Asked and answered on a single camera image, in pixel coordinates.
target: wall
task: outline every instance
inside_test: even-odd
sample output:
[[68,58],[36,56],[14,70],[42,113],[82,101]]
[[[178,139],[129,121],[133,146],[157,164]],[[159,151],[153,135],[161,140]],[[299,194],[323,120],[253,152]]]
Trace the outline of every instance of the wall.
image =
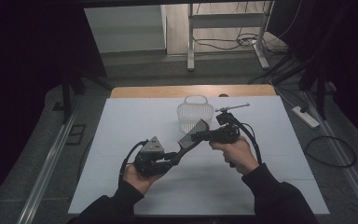
[[165,6],[86,8],[100,53],[166,49]]

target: transparent plastic basket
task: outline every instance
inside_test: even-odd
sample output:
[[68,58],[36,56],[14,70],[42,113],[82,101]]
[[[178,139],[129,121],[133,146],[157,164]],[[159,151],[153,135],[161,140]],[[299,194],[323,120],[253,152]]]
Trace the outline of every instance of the transparent plastic basket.
[[[205,103],[190,103],[187,101],[190,97],[202,97]],[[185,98],[185,101],[177,108],[179,119],[179,128],[188,133],[200,119],[211,124],[214,108],[208,104],[208,99],[202,94],[191,94]]]

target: person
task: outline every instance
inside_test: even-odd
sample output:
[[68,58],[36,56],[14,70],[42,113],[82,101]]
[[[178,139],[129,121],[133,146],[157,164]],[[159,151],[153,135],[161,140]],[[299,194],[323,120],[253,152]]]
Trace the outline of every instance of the person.
[[[265,163],[258,164],[245,137],[233,144],[209,143],[212,149],[223,151],[225,162],[233,162],[242,181],[255,196],[257,223],[318,223],[302,193],[294,186],[280,183]],[[161,175],[143,177],[133,165],[126,167],[123,182],[111,198],[106,195],[89,205],[70,224],[136,223],[133,206],[143,199]]]

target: metal leg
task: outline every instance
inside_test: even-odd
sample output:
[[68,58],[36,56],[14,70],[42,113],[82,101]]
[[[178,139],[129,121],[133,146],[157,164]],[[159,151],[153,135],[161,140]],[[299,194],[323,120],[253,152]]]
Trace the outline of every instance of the metal leg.
[[188,4],[187,70],[194,71],[193,4]]
[[260,31],[258,32],[257,40],[252,41],[258,61],[260,61],[261,64],[261,68],[265,70],[269,69],[269,63],[267,62],[266,56],[264,55],[262,41],[263,41],[264,33],[266,32],[267,23],[269,22],[269,14],[271,12],[271,9],[272,9],[272,2],[269,2],[267,10],[264,11],[263,22],[260,26]]

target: gray floor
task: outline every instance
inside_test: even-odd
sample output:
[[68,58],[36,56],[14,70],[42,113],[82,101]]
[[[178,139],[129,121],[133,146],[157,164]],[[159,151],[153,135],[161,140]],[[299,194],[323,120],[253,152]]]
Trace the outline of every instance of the gray floor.
[[[155,53],[136,55],[104,55],[103,61],[108,73],[108,78],[104,80],[115,86],[246,84],[249,78],[264,73],[253,52],[198,55],[196,71],[192,73],[186,71],[185,56],[166,57]],[[268,57],[268,61],[275,64],[280,58],[281,56]],[[296,91],[297,81],[298,77],[294,77],[282,85]],[[95,134],[105,99],[110,95],[110,91],[86,79],[84,82],[87,91],[84,95],[77,96],[80,105],[75,120],[75,124],[86,125],[84,137],[79,146],[63,148],[33,223],[65,223],[71,218],[67,215],[67,211],[76,190],[82,155]],[[284,91],[282,93],[292,104],[301,104],[291,94]],[[19,218],[49,148],[62,126],[62,112],[52,111],[55,103],[61,100],[60,87],[49,91],[46,95],[45,110],[34,133],[0,188],[0,223],[15,223]],[[285,103],[285,105],[302,147],[313,137],[321,135],[321,130],[310,129],[290,111],[289,104]],[[358,131],[341,113],[331,96],[325,99],[325,112],[334,132],[338,137],[346,140],[358,156]],[[69,137],[67,142],[76,140],[76,137]],[[327,161],[334,161],[324,141],[312,145],[312,152]],[[358,223],[358,198],[342,170],[323,166],[313,160],[309,160],[309,164],[331,212],[331,215],[318,216],[320,222]],[[358,162],[354,169],[358,171]]]

